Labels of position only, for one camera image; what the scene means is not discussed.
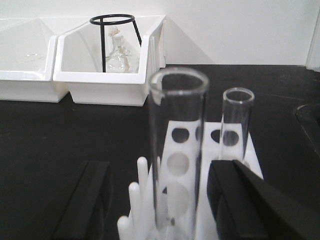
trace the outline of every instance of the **glass test tube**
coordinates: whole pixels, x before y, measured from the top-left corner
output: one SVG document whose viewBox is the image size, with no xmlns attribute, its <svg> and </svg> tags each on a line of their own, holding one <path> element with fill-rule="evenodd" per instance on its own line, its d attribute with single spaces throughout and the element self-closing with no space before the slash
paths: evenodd
<svg viewBox="0 0 320 240">
<path fill-rule="evenodd" d="M 165 68 L 149 81 L 157 240 L 193 240 L 199 195 L 207 76 Z"/>
<path fill-rule="evenodd" d="M 224 91 L 219 159 L 244 163 L 254 99 L 253 92 L 246 88 L 234 87 Z"/>
</svg>

